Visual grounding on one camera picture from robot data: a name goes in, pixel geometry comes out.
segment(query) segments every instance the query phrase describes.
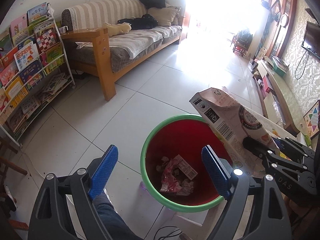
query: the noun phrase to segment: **person's leg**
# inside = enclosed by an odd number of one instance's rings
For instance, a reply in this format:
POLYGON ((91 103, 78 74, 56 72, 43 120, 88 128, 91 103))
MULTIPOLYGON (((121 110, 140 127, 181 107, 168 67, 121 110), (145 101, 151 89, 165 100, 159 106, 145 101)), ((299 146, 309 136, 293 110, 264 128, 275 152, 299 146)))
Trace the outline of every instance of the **person's leg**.
POLYGON ((96 196, 93 201, 98 215, 113 240, 142 240, 136 236, 115 211, 106 193, 96 196))

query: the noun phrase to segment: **sofa backrest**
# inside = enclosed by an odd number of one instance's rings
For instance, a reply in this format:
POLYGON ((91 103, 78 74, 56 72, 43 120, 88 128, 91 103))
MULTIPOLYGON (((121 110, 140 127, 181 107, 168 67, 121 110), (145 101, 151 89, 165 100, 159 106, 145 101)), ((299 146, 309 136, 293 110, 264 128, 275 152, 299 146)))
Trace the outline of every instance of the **sofa backrest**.
POLYGON ((69 30, 100 28, 124 18, 140 18, 147 9, 139 0, 102 0, 69 7, 62 12, 62 25, 69 30))

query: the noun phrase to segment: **bookshelf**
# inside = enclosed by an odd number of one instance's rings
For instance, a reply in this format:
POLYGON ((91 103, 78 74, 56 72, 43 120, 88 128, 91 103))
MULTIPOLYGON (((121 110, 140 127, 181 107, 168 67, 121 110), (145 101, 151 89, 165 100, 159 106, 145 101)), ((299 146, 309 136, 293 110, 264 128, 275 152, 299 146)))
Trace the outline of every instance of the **bookshelf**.
MULTIPOLYGON (((7 32, 12 49, 0 60, 0 129, 21 147, 29 125, 66 87, 76 84, 50 3, 30 9, 7 32)), ((0 38, 4 50, 10 47, 5 35, 0 38)))

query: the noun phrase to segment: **silver screw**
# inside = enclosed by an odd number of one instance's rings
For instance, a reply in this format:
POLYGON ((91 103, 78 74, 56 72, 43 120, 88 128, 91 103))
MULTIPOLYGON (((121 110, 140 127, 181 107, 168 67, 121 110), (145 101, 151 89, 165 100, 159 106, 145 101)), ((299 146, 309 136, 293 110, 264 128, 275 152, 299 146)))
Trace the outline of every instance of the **silver screw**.
POLYGON ((54 177, 54 175, 53 175, 52 173, 49 173, 49 174, 47 175, 47 179, 48 179, 48 180, 53 179, 53 177, 54 177))
POLYGON ((78 173, 78 175, 83 175, 83 174, 85 174, 85 169, 81 168, 81 169, 77 170, 77 173, 78 173))
POLYGON ((238 175, 238 176, 241 176, 243 174, 243 172, 241 171, 241 169, 234 169, 233 170, 233 173, 238 175))
POLYGON ((267 174, 266 179, 271 181, 271 180, 273 180, 273 177, 270 174, 267 174))

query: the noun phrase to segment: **trash can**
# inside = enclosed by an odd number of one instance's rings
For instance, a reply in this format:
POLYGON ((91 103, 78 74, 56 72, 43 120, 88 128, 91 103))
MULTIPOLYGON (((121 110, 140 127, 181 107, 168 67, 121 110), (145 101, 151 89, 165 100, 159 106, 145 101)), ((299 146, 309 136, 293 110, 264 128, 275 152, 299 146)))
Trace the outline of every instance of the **trash can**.
POLYGON ((149 193, 162 205, 179 212, 201 212, 219 204, 223 197, 217 193, 201 159, 201 150, 206 145, 232 165, 223 144, 200 115, 182 114, 156 126, 147 137, 140 158, 142 179, 149 193), (163 156, 172 159, 177 155, 198 172, 192 180, 194 190, 189 196, 159 192, 162 174, 156 166, 163 156))

